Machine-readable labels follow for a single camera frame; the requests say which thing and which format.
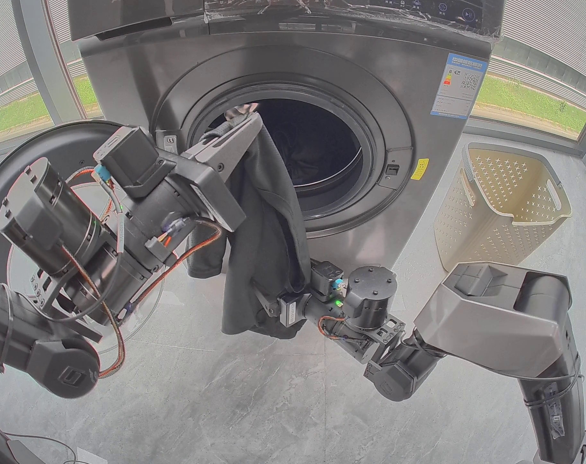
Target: grass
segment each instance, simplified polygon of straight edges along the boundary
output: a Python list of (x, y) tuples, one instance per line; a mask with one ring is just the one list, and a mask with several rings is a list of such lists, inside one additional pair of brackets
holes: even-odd
[(49, 117), (42, 97), (39, 93), (29, 95), (0, 108), (0, 132), (41, 117)]
[[(96, 95), (86, 75), (76, 77), (74, 86), (86, 109), (89, 110), (90, 107), (98, 104)], [(34, 93), (0, 108), (0, 132), (23, 124), (29, 124), (40, 118), (50, 119), (50, 116), (40, 94)]]
[[(87, 110), (98, 104), (86, 75), (76, 77), (74, 86)], [(546, 119), (575, 132), (580, 132), (586, 123), (586, 111), (566, 101), (528, 88), (515, 79), (506, 81), (487, 75), (482, 83), (477, 103)], [(28, 124), (42, 117), (48, 117), (48, 112), (40, 94), (35, 93), (0, 108), (0, 132)]]
[(96, 93), (93, 92), (91, 82), (89, 82), (89, 78), (86, 75), (74, 78), (74, 87), (79, 94), (82, 104), (87, 110), (98, 104)]
[(580, 132), (586, 123), (585, 110), (528, 88), (516, 79), (504, 80), (487, 75), (476, 103), (507, 108), (545, 119), (575, 132)]

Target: gray tile floor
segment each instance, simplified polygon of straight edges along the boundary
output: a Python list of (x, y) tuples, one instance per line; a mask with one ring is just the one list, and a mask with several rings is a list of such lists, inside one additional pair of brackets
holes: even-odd
[[(488, 142), (463, 136), (460, 147), (473, 140)], [(445, 276), (432, 224), (460, 147), (394, 266), (392, 313), (409, 328)], [(564, 182), (574, 216), (523, 265), (571, 281), (586, 400), (586, 173), (579, 159), (540, 152)], [(391, 403), (362, 377), (362, 365), (311, 325), (292, 341), (221, 334), (213, 291), (222, 284), (221, 276), (175, 273), (167, 300), (128, 342), (126, 366), (82, 399), (55, 398), (11, 369), (0, 375), (0, 427), (56, 437), (115, 464), (515, 464), (533, 457), (514, 380), (448, 358), (413, 398)], [(52, 444), (29, 445), (48, 464), (67, 459)]]

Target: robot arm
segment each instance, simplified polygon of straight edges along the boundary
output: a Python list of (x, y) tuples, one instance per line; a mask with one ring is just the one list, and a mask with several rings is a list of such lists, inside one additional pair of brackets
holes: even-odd
[[(227, 134), (181, 155), (156, 148), (140, 128), (120, 128), (94, 154), (101, 185), (106, 189), (114, 178), (127, 194), (124, 208), (116, 202), (116, 234), (48, 160), (28, 166), (3, 201), (0, 232), (40, 269), (29, 298), (0, 284), (0, 371), (4, 363), (25, 371), (60, 397), (92, 390), (99, 359), (86, 338), (98, 342), (101, 336), (80, 317), (123, 322), (150, 276), (185, 258), (173, 250), (196, 225), (218, 228), (215, 220), (235, 231), (245, 215), (224, 182), (261, 127), (258, 114), (250, 113)], [(392, 401), (411, 397), (449, 354), (518, 378), (538, 461), (584, 460), (580, 358), (565, 277), (459, 265), (406, 340), (404, 322), (389, 314), (396, 287), (396, 277), (383, 267), (359, 268), (345, 286), (342, 270), (313, 262), (304, 293), (274, 300), (256, 292), (266, 313), (285, 327), (308, 319), (366, 364), (366, 378)]]
[(322, 334), (367, 363), (364, 376), (384, 397), (405, 400), (439, 360), (465, 359), (519, 380), (538, 443), (536, 464), (582, 464), (581, 358), (567, 314), (572, 301), (566, 277), (499, 264), (460, 264), (421, 310), (406, 340), (404, 323), (388, 313), (396, 292), (389, 270), (355, 270), (344, 296), (336, 292), (343, 289), (336, 267), (315, 264), (313, 277), (309, 294), (297, 302), (281, 300), (281, 320), (307, 318), (317, 324)]

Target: yellow warning sticker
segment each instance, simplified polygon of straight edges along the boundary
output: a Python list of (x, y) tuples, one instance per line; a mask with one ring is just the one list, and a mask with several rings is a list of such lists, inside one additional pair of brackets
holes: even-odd
[(419, 159), (417, 161), (417, 167), (415, 168), (415, 172), (413, 172), (413, 175), (411, 176), (412, 181), (418, 181), (422, 178), (424, 172), (426, 172), (426, 169), (428, 168), (429, 160), (430, 159)]

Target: washing machine door opening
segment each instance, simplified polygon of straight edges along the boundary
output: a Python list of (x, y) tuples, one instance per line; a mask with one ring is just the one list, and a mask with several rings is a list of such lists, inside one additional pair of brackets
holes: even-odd
[[(305, 213), (342, 200), (362, 175), (359, 137), (336, 113), (290, 98), (257, 100), (257, 112), (276, 145)], [(218, 115), (209, 128), (225, 121)]]

